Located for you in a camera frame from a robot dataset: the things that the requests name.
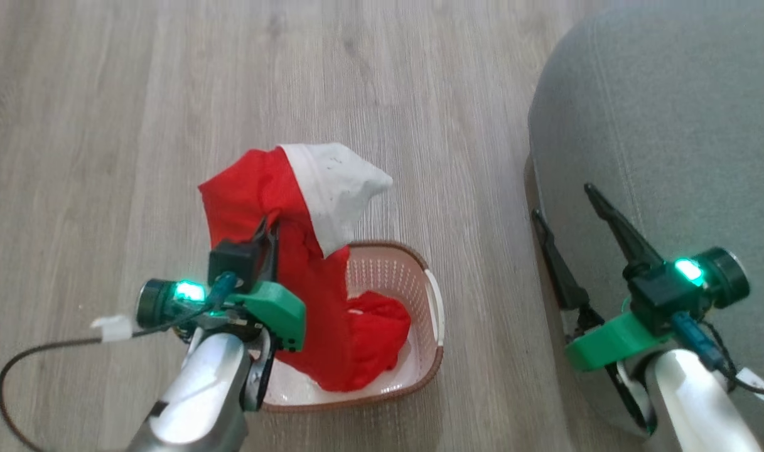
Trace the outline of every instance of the red fabric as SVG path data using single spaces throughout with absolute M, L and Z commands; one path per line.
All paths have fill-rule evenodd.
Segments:
M 410 329 L 407 310 L 374 293 L 347 300 L 350 251 L 344 247 L 323 258 L 281 147 L 271 152 L 252 149 L 199 189 L 212 247 L 226 238 L 250 240 L 264 215 L 278 221 L 278 280 L 306 304 L 306 335 L 303 351 L 278 352 L 276 358 L 327 391 L 361 389 L 395 366 Z

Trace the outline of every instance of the basket bottom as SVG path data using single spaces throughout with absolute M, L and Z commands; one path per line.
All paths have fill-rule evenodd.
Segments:
M 352 392 L 328 392 L 321 389 L 309 375 L 276 360 L 267 385 L 264 401 L 274 406 L 317 406 L 379 396 L 413 386 L 419 380 L 420 357 L 417 336 L 412 328 L 399 351 L 395 369 L 382 372 L 363 389 Z

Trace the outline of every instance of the brown plastic basket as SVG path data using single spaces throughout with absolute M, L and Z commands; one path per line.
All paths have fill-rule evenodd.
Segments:
M 434 378 L 443 360 L 444 309 L 440 289 L 424 259 L 404 244 L 350 244 L 345 279 L 350 297 L 373 290 L 396 298 L 410 312 L 407 343 L 395 369 L 382 372 L 364 389 L 327 392 L 281 361 L 273 363 L 264 409 L 306 412 L 388 401 L 411 394 Z

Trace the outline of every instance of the gray sofa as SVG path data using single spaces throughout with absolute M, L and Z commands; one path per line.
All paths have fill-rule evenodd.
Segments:
M 751 296 L 709 317 L 764 378 L 764 1 L 636 3 L 580 23 L 543 71 L 530 140 L 543 212 L 592 306 L 613 318 L 628 290 L 586 182 L 665 257 L 719 245 L 740 258 Z M 578 382 L 639 433 L 603 372 Z M 764 438 L 764 402 L 731 398 Z

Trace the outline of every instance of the white cable label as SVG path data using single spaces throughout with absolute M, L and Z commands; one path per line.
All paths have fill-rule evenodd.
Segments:
M 112 315 L 100 317 L 92 322 L 92 328 L 100 328 L 103 334 L 103 342 L 128 340 L 133 336 L 133 326 L 126 315 Z
M 741 381 L 744 381 L 750 386 L 755 386 L 758 389 L 764 389 L 764 380 L 762 380 L 761 377 L 759 377 L 758 375 L 755 375 L 755 372 L 751 371 L 747 367 L 744 367 L 744 369 L 741 369 L 741 371 L 736 374 L 736 378 L 740 379 Z M 764 394 L 754 393 L 753 395 L 764 401 Z

